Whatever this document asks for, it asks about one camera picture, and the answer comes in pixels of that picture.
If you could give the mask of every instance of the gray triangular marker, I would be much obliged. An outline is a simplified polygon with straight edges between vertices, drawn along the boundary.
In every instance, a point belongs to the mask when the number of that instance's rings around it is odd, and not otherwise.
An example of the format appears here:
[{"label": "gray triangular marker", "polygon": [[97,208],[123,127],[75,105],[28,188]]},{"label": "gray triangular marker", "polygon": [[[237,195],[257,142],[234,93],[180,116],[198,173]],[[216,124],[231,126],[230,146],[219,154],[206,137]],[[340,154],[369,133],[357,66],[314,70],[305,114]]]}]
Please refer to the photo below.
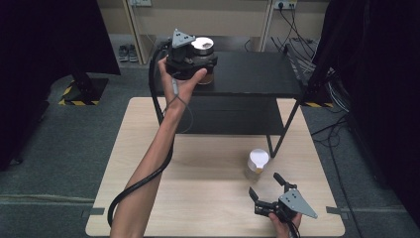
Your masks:
[{"label": "gray triangular marker", "polygon": [[318,218],[318,215],[311,208],[311,206],[303,199],[299,190],[291,189],[279,198],[288,208],[300,212],[304,215]]},{"label": "gray triangular marker", "polygon": [[184,33],[181,33],[178,31],[178,29],[175,29],[173,31],[173,37],[172,37],[172,47],[173,48],[180,48],[187,44],[190,44],[195,41],[194,36],[189,36]]}]

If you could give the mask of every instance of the black curtain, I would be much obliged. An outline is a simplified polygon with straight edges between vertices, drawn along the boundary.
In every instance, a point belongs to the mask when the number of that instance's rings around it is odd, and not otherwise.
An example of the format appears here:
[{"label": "black curtain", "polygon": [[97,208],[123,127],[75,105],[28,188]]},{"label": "black curtain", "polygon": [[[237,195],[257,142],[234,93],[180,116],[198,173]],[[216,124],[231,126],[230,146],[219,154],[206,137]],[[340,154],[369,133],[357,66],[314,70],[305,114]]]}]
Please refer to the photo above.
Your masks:
[{"label": "black curtain", "polygon": [[420,226],[420,1],[369,3],[353,115],[386,182]]},{"label": "black curtain", "polygon": [[0,170],[19,151],[54,81],[84,72],[120,74],[94,0],[0,1]]}]

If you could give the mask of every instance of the wrist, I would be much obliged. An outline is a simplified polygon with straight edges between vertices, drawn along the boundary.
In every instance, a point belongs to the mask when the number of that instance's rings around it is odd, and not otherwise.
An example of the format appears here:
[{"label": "wrist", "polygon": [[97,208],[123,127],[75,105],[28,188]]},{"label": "wrist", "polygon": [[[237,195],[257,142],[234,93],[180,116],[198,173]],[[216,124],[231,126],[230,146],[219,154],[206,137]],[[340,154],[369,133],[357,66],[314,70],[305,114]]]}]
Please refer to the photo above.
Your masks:
[{"label": "wrist", "polygon": [[164,121],[177,124],[182,117],[183,110],[180,108],[168,108],[164,113]]}]

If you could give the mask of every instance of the cup lid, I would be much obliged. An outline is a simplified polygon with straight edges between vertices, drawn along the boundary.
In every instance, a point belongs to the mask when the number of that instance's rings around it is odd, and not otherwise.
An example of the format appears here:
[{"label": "cup lid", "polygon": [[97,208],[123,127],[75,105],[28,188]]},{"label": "cup lid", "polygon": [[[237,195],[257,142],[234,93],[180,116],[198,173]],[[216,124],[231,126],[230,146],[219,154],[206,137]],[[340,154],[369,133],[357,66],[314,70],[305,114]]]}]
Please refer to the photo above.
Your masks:
[{"label": "cup lid", "polygon": [[266,163],[268,163],[268,153],[262,149],[252,150],[248,159],[248,167],[256,172],[261,173]]}]

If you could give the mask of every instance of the shelf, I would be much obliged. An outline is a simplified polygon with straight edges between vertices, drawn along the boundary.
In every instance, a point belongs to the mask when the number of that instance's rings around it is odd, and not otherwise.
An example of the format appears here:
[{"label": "shelf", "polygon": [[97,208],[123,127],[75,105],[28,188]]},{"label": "shelf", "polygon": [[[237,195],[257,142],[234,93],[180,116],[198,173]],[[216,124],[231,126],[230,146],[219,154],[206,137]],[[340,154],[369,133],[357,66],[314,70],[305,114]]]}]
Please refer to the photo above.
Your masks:
[{"label": "shelf", "polygon": [[[216,52],[214,81],[197,85],[196,96],[272,96],[297,98],[301,88],[288,56],[282,53]],[[155,76],[157,95],[163,95],[160,75]]]},{"label": "shelf", "polygon": [[283,124],[274,97],[196,96],[185,110],[178,131],[185,134],[282,135]]}]

